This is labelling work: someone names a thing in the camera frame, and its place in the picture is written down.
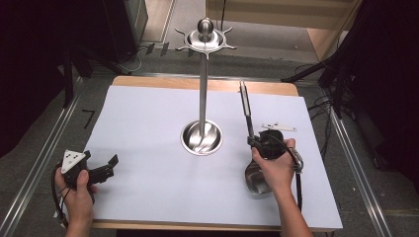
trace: wrist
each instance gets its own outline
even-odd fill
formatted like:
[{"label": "wrist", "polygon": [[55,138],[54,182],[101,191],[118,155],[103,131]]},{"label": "wrist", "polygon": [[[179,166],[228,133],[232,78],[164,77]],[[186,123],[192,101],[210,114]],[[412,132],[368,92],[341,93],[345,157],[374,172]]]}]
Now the wrist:
[{"label": "wrist", "polygon": [[291,188],[273,189],[273,193],[278,204],[293,199],[293,192],[291,191]]},{"label": "wrist", "polygon": [[66,237],[89,236],[92,221],[71,221],[68,223]]}]

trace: human hand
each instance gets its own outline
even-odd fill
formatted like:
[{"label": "human hand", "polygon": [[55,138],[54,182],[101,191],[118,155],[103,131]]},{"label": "human hand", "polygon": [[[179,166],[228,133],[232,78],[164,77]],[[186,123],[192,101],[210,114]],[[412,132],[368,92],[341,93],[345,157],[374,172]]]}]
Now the human hand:
[{"label": "human hand", "polygon": [[[284,140],[286,147],[295,147],[294,139]],[[274,195],[279,198],[280,195],[289,195],[291,193],[291,182],[293,180],[293,158],[286,152],[275,160],[263,159],[258,149],[252,148],[253,160],[259,164],[263,171],[266,182],[271,187]]]},{"label": "human hand", "polygon": [[[55,172],[55,184],[65,197],[64,203],[68,210],[69,224],[66,236],[88,236],[93,222],[93,201],[87,190],[89,173],[82,170],[77,178],[77,190],[66,187],[61,168]],[[95,193],[97,187],[89,189]]]}]

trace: white paper sheet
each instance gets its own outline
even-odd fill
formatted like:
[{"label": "white paper sheet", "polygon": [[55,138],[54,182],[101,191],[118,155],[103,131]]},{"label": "white paper sheet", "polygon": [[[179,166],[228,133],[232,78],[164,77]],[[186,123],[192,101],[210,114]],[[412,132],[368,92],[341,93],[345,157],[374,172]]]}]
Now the white paper sheet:
[{"label": "white paper sheet", "polygon": [[[250,94],[249,100],[255,133],[262,123],[296,127],[283,134],[296,139],[304,160],[302,213],[308,226],[342,228],[303,98]],[[199,91],[110,87],[86,150],[91,168],[115,154],[120,163],[99,185],[95,218],[278,226],[273,195],[251,195],[244,182],[251,151],[240,95],[208,91],[207,119],[224,134],[220,149],[209,156],[190,154],[180,141],[182,128],[198,117]]]}]

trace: ball finial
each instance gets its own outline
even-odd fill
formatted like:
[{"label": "ball finial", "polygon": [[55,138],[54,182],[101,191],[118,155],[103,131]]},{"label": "ball finial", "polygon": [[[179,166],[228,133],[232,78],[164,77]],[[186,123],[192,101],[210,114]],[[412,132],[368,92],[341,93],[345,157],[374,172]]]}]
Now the ball finial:
[{"label": "ball finial", "polygon": [[200,33],[200,40],[203,42],[210,41],[210,36],[213,31],[213,23],[209,18],[204,18],[198,21],[198,32]]}]

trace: forearm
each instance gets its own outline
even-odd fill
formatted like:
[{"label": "forearm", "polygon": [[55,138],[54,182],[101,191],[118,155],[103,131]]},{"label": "forearm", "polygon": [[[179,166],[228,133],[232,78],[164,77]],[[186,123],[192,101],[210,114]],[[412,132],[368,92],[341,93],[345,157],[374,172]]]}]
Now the forearm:
[{"label": "forearm", "polygon": [[312,236],[301,212],[296,205],[291,190],[274,191],[280,209],[281,228],[284,237]]},{"label": "forearm", "polygon": [[65,237],[88,237],[90,234],[91,222],[70,223],[65,233]]}]

